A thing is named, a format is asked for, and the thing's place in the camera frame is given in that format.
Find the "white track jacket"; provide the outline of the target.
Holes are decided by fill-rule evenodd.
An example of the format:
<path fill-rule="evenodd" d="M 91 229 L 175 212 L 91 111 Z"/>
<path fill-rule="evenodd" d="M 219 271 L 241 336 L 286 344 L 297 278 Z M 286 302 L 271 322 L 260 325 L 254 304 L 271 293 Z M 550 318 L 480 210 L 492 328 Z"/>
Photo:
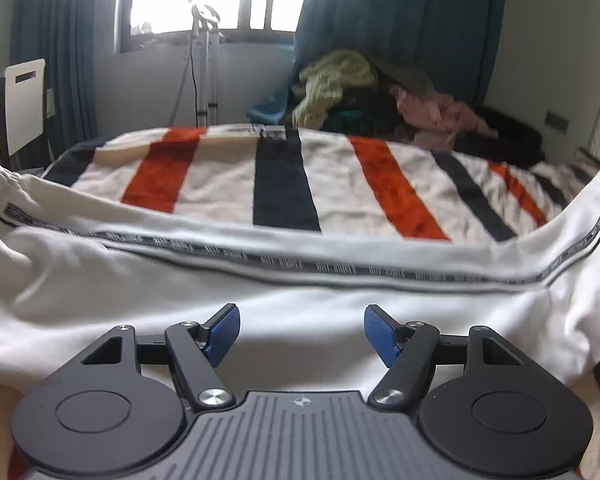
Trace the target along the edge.
<path fill-rule="evenodd" d="M 369 304 L 490 326 L 575 382 L 600 362 L 600 171 L 532 233 L 451 244 L 196 221 L 0 167 L 0 384 L 28 390 L 112 326 L 154 334 L 229 302 L 238 389 L 254 366 L 275 389 L 370 390 Z"/>

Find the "striped bed blanket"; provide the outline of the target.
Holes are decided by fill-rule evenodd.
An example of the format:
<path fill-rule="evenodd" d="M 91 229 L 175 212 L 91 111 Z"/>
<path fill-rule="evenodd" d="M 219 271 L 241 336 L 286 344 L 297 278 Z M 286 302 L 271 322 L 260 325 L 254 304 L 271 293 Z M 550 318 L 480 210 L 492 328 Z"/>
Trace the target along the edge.
<path fill-rule="evenodd" d="M 72 148 L 40 176 L 8 171 L 196 221 L 486 244 L 509 242 L 545 226 L 600 166 L 539 164 L 523 170 L 359 136 L 229 125 L 125 133 Z M 247 387 L 236 388 L 226 367 L 230 355 L 223 366 L 230 388 L 275 389 L 264 384 L 254 366 L 246 369 Z M 566 384 L 594 419 L 581 474 L 600 479 L 600 362 Z M 0 479 L 19 474 L 9 419 L 26 391 L 0 384 Z"/>

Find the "pink garment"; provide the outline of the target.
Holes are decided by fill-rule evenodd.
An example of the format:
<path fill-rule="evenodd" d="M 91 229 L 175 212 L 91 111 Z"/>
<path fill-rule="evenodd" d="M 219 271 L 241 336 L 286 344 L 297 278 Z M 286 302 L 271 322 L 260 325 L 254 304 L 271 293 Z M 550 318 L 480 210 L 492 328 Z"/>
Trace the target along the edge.
<path fill-rule="evenodd" d="M 496 139 L 498 132 L 465 102 L 449 94 L 430 91 L 423 96 L 397 84 L 390 87 L 396 110 L 404 124 L 413 130 L 411 144 L 428 151 L 453 151 L 462 133 L 475 133 Z"/>

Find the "olive green garment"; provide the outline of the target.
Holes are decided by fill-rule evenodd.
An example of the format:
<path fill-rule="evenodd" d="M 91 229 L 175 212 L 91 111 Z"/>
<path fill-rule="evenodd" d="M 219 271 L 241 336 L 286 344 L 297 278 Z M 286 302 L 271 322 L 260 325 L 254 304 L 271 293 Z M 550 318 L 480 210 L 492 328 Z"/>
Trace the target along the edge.
<path fill-rule="evenodd" d="M 373 66 L 382 90 L 389 92 L 391 88 L 399 87 L 419 98 L 430 98 L 437 93 L 429 75 L 417 67 L 403 67 L 373 56 L 368 62 Z"/>

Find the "yellow-green knit blanket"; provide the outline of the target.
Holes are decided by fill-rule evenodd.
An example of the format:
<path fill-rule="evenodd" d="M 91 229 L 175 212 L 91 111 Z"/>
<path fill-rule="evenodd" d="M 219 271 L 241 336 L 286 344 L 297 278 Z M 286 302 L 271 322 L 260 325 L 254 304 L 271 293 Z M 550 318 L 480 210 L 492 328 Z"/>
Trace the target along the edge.
<path fill-rule="evenodd" d="M 291 112 L 294 128 L 320 130 L 328 111 L 348 89 L 374 88 L 378 78 L 370 62 L 358 52 L 339 49 L 306 66 L 292 93 L 299 100 Z"/>

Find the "white black chair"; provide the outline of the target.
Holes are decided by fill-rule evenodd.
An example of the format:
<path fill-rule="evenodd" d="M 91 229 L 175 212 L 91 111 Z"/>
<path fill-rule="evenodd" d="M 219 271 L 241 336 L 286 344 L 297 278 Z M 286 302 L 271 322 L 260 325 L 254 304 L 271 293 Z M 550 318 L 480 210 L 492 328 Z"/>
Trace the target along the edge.
<path fill-rule="evenodd" d="M 7 66 L 0 78 L 0 159 L 13 170 L 12 159 L 38 139 L 48 142 L 44 58 Z"/>

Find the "white garment steamer stand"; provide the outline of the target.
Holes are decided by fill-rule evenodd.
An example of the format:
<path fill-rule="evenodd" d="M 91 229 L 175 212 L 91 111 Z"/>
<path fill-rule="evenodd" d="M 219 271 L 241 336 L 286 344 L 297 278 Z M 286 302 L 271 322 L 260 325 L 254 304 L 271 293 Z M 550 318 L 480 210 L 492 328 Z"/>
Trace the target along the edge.
<path fill-rule="evenodd" d="M 169 128 L 175 125 L 175 119 L 178 117 L 187 79 L 190 79 L 193 86 L 195 125 L 208 127 L 218 123 L 220 14 L 208 4 L 193 4 L 190 12 L 193 21 L 188 33 L 185 66 L 170 111 Z"/>

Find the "right teal curtain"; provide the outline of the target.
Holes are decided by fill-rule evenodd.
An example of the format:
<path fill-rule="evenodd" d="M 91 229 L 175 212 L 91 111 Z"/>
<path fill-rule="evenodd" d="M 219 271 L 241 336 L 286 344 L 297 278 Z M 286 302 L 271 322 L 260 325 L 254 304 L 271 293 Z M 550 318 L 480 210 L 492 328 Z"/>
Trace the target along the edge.
<path fill-rule="evenodd" d="M 416 67 L 434 88 L 481 103 L 498 52 L 505 0 L 304 0 L 294 65 L 349 49 Z"/>

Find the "teal curtain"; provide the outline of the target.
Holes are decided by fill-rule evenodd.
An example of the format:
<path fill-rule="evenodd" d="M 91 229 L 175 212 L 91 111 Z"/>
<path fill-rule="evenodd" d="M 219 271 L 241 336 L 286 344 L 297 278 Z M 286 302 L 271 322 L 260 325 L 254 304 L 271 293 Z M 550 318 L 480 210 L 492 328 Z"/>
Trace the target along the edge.
<path fill-rule="evenodd" d="M 45 155 L 59 156 L 98 136 L 98 28 L 113 20 L 107 0 L 15 0 L 10 62 L 45 61 L 46 139 L 24 149 L 25 165 L 38 166 Z"/>
<path fill-rule="evenodd" d="M 294 65 L 349 49 L 416 67 L 434 88 L 481 103 L 498 52 L 505 0 L 304 0 Z"/>

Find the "left teal curtain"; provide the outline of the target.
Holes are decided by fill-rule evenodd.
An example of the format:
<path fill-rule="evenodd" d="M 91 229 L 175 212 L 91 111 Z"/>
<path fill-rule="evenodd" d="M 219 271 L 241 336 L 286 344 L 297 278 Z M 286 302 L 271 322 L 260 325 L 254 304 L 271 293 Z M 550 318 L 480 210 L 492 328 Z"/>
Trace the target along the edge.
<path fill-rule="evenodd" d="M 98 28 L 113 20 L 107 0 L 15 0 L 10 62 L 45 61 L 46 139 L 24 149 L 25 165 L 38 166 L 45 155 L 59 156 L 98 136 Z"/>

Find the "dark wall switch panel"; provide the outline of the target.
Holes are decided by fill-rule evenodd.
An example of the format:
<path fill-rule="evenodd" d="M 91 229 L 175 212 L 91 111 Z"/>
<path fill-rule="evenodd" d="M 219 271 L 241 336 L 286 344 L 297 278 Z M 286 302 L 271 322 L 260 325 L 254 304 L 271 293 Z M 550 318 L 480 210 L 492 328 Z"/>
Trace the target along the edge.
<path fill-rule="evenodd" d="M 545 114 L 544 125 L 554 129 L 562 134 L 566 134 L 569 129 L 570 121 L 554 112 L 548 110 Z"/>

